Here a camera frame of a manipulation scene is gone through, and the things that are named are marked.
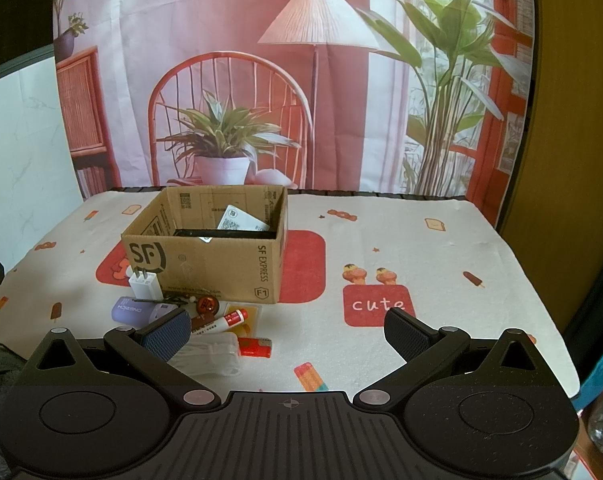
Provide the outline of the lavender rounded case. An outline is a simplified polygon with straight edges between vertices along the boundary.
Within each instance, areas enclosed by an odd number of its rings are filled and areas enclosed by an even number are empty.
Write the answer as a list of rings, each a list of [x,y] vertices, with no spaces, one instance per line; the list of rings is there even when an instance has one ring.
[[[112,307],[112,319],[120,325],[143,328],[176,309],[175,304],[120,297]]]

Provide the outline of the white wall charger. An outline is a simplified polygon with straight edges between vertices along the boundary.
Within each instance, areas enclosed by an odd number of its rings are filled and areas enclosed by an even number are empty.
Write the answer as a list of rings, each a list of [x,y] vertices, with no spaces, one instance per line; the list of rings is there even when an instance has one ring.
[[[128,282],[134,298],[137,300],[153,302],[164,300],[164,294],[155,273],[146,270],[132,270]]]

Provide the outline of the white cable bag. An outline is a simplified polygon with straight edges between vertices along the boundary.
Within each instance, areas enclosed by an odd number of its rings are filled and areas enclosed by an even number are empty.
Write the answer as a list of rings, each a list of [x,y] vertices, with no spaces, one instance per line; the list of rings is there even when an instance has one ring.
[[[231,332],[192,335],[168,363],[192,378],[236,376],[241,370],[238,336]]]

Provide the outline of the small red round object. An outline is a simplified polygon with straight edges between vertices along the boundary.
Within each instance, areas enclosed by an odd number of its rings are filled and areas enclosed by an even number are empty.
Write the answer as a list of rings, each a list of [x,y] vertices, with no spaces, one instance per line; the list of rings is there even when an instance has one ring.
[[[201,296],[196,299],[198,315],[216,315],[219,311],[219,301],[214,296]]]

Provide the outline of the red white tube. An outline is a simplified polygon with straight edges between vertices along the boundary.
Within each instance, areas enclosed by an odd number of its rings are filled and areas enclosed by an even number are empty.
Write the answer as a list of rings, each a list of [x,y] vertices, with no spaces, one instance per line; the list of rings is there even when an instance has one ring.
[[[226,332],[236,326],[240,326],[247,321],[248,312],[245,309],[236,309],[221,318],[216,318],[198,330],[193,330],[193,336],[211,335]]]

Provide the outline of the red lighter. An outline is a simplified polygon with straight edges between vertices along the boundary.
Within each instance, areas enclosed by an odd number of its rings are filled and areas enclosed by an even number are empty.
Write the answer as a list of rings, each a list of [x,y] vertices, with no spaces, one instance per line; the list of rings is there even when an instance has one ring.
[[[238,344],[240,356],[262,359],[271,358],[272,341],[268,338],[240,337]]]

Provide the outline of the brown cardboard shipping box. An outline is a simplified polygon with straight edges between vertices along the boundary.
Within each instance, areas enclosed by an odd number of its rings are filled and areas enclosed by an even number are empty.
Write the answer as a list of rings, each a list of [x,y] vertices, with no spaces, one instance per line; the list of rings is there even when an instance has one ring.
[[[228,205],[270,230],[218,230]],[[198,185],[160,191],[122,233],[122,243],[131,268],[155,273],[164,292],[275,304],[286,237],[284,186]]]

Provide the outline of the printed living room backdrop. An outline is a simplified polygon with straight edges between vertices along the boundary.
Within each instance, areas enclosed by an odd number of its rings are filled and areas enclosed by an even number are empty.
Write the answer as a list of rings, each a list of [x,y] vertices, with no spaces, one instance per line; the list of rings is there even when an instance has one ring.
[[[533,0],[52,0],[80,193],[277,182],[462,196],[496,222]]]

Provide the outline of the patterned white tablecloth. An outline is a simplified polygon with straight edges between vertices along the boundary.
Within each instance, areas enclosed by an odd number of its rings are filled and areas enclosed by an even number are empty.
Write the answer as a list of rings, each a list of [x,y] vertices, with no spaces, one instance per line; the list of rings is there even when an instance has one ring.
[[[53,327],[99,338],[114,326],[124,286],[99,281],[120,235],[151,193],[107,192],[87,200],[36,237],[0,285],[0,344],[28,358]],[[579,378],[563,338],[509,245],[462,200],[294,195],[288,201],[285,284],[259,310],[255,334],[266,358],[244,358],[233,390],[297,391],[310,364],[331,390],[355,394],[397,368],[382,321],[392,307],[431,327],[457,326],[492,339],[514,327],[537,349],[569,396]]]

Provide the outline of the white paper packet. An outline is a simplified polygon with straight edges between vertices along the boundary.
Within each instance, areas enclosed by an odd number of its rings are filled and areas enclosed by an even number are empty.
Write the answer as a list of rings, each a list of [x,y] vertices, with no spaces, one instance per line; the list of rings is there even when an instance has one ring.
[[[268,223],[259,220],[242,209],[228,205],[217,229],[220,231],[257,231],[266,232],[270,230]]]

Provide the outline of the teal bag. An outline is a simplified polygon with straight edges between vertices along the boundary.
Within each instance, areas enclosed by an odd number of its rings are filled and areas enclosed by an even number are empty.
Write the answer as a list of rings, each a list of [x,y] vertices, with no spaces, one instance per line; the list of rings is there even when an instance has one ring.
[[[580,387],[579,395],[573,400],[573,407],[577,412],[582,411],[603,392],[603,356],[585,383]]]

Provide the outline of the white marble board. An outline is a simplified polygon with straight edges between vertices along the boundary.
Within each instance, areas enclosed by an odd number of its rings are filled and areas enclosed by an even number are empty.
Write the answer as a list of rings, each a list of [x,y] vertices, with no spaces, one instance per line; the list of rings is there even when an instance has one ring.
[[[52,47],[0,66],[0,262],[10,270],[82,203]]]

